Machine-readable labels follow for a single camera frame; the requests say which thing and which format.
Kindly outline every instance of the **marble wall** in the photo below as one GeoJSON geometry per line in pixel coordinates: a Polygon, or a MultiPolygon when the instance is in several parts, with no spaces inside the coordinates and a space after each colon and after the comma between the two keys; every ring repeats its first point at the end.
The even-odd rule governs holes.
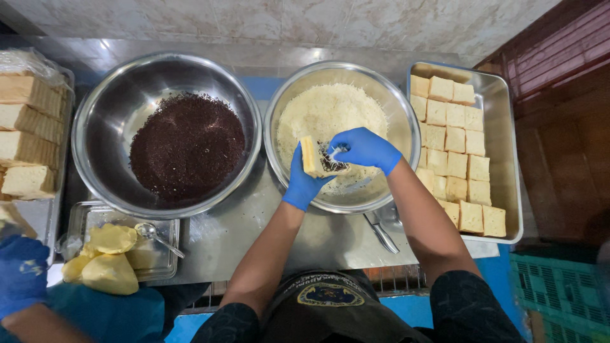
{"type": "Polygon", "coordinates": [[[22,34],[484,57],[560,0],[0,0],[22,34]]]}

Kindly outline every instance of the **stainless steel tray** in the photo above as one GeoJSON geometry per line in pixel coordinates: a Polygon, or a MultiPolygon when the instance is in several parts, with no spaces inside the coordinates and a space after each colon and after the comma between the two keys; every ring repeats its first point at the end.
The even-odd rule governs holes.
{"type": "MultiPolygon", "coordinates": [[[[74,89],[74,76],[70,71],[62,69],[66,76],[68,85],[74,89]]],[[[68,162],[68,143],[70,142],[70,131],[72,127],[74,109],[74,92],[68,92],[66,103],[62,109],[64,116],[62,142],[59,145],[59,163],[57,164],[57,178],[55,180],[55,197],[52,199],[36,200],[13,200],[13,204],[19,210],[21,216],[30,224],[38,234],[37,239],[49,247],[51,253],[47,259],[49,265],[55,260],[55,243],[60,225],[60,213],[62,210],[63,189],[66,179],[66,164],[68,162]]]]}
{"type": "MultiPolygon", "coordinates": [[[[80,238],[81,242],[89,240],[88,230],[92,226],[105,223],[134,227],[138,223],[152,223],[157,232],[173,247],[178,247],[180,238],[180,220],[145,220],[130,217],[114,211],[102,201],[85,201],[75,204],[70,212],[70,226],[67,239],[80,238]]],[[[176,274],[178,257],[161,243],[138,237],[127,258],[134,268],[138,281],[169,279],[176,274]]]]}
{"type": "Polygon", "coordinates": [[[515,123],[508,84],[499,75],[438,62],[417,61],[407,70],[405,93],[411,93],[410,75],[438,76],[475,88],[474,107],[483,110],[485,150],[490,158],[489,174],[492,204],[506,210],[506,237],[480,237],[462,234],[464,239],[502,244],[517,243],[523,235],[523,211],[519,183],[519,161],[515,123]]]}

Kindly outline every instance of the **green plastic crate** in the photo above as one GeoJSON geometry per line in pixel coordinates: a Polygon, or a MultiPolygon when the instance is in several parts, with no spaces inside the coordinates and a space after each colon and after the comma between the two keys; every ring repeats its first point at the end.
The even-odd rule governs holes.
{"type": "Polygon", "coordinates": [[[610,336],[564,319],[542,315],[546,343],[608,343],[610,336]]]}
{"type": "Polygon", "coordinates": [[[610,335],[593,264],[511,253],[511,281],[523,307],[610,335]]]}

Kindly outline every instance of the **stainless steel bowl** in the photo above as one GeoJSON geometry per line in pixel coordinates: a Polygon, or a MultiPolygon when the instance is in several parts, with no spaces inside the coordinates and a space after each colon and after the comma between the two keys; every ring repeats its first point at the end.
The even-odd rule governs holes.
{"type": "MultiPolygon", "coordinates": [[[[288,186],[290,172],[278,153],[276,139],[279,117],[286,104],[303,91],[323,84],[353,84],[377,100],[387,115],[388,141],[398,148],[413,170],[419,163],[422,138],[413,108],[404,94],[385,76],[363,66],[339,61],[310,64],[292,74],[275,91],[265,114],[265,150],[278,179],[288,186]]],[[[361,214],[374,211],[392,201],[392,194],[383,173],[375,176],[364,188],[344,195],[322,195],[313,200],[315,207],[338,214],[361,214]]]]}
{"type": "Polygon", "coordinates": [[[221,202],[250,173],[261,141],[260,113],[246,87],[218,63],[178,52],[143,56],[114,68],[83,100],[72,130],[74,162],[93,195],[121,212],[150,219],[189,217],[221,202]],[[242,123],[245,149],[215,190],[199,199],[167,203],[136,180],[129,150],[158,101],[183,91],[228,103],[242,123]]]}

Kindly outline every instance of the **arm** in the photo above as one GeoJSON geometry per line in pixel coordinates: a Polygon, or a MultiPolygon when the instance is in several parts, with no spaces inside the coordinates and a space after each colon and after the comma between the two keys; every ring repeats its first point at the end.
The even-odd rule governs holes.
{"type": "Polygon", "coordinates": [[[239,262],[220,307],[243,303],[261,318],[282,278],[288,253],[309,203],[332,178],[312,178],[303,172],[303,152],[299,143],[290,165],[290,184],[282,202],[239,262]]]}
{"type": "Polygon", "coordinates": [[[24,343],[93,342],[41,303],[4,317],[2,326],[24,343]]]}
{"type": "Polygon", "coordinates": [[[449,270],[481,276],[459,232],[400,151],[365,128],[337,134],[330,146],[339,145],[349,151],[336,154],[337,161],[379,167],[387,176],[404,233],[430,284],[449,270]]]}
{"type": "Polygon", "coordinates": [[[455,225],[404,157],[387,176],[387,183],[409,245],[431,284],[450,270],[481,276],[455,225]]]}
{"type": "Polygon", "coordinates": [[[12,235],[0,242],[0,320],[21,342],[92,342],[42,303],[46,258],[40,241],[12,235]]]}

